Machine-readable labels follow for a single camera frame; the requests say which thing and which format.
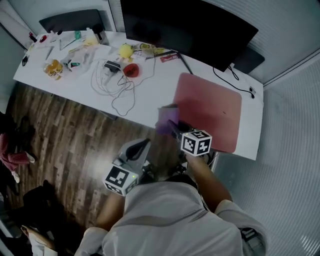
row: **pink mat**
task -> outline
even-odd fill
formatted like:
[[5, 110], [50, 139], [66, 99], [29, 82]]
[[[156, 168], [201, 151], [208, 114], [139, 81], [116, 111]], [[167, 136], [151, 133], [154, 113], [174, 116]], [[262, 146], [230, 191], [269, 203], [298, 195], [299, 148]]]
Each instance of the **pink mat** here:
[[211, 148], [236, 150], [241, 116], [241, 95], [196, 75], [182, 73], [173, 103], [179, 119], [212, 136]]

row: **white shirt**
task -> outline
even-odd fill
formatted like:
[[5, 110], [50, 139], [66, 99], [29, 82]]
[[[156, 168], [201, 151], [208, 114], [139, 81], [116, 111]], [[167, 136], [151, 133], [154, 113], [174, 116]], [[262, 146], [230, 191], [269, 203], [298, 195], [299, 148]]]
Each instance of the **white shirt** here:
[[29, 240], [33, 256], [58, 256], [56, 251], [46, 247], [46, 244], [33, 233], [29, 233]]
[[[244, 246], [241, 228], [256, 231], [254, 243]], [[251, 247], [257, 253], [249, 254]], [[75, 256], [242, 256], [266, 251], [264, 227], [236, 204], [224, 200], [212, 213], [194, 187], [163, 181], [133, 188], [126, 196], [123, 218], [110, 232], [87, 229]]]

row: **purple cloth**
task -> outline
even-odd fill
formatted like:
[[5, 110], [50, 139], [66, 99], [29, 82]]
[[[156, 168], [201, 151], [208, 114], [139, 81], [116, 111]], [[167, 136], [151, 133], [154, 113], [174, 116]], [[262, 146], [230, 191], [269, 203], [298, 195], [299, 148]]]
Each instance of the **purple cloth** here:
[[168, 125], [171, 120], [176, 125], [179, 122], [179, 109], [178, 107], [162, 107], [159, 108], [158, 122], [155, 125], [155, 130], [158, 134], [171, 134], [172, 130]]

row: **corrugated white panel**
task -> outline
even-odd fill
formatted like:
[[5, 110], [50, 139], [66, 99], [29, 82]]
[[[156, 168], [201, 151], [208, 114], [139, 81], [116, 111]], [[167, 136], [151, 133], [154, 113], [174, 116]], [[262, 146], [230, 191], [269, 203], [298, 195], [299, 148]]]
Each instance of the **corrugated white panel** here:
[[13, 78], [24, 55], [24, 48], [0, 26], [0, 56], [2, 60], [5, 60], [0, 62], [0, 112], [2, 113], [6, 113], [11, 93], [16, 84]]
[[29, 32], [32, 31], [8, 0], [0, 0], [0, 23], [23, 47], [29, 48]]
[[114, 24], [116, 27], [116, 31], [124, 32], [125, 23], [124, 23], [124, 17], [122, 15], [120, 0], [109, 0], [109, 4], [110, 4]]
[[265, 91], [257, 160], [222, 154], [217, 176], [262, 222], [270, 256], [320, 248], [320, 60]]
[[[317, 0], [206, 1], [259, 29], [249, 45], [263, 55], [265, 61], [250, 75], [262, 83], [320, 48], [320, 3]], [[117, 30], [124, 31], [120, 0], [111, 0], [110, 5]], [[214, 35], [219, 24], [204, 26], [208, 26], [208, 33]]]

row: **person's hand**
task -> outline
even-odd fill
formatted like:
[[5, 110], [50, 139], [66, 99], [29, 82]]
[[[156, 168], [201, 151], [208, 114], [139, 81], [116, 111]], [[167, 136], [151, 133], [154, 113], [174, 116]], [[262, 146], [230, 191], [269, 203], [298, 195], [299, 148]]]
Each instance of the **person's hand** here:
[[29, 238], [29, 234], [34, 232], [34, 230], [32, 228], [27, 227], [25, 225], [21, 226], [21, 230], [28, 238]]

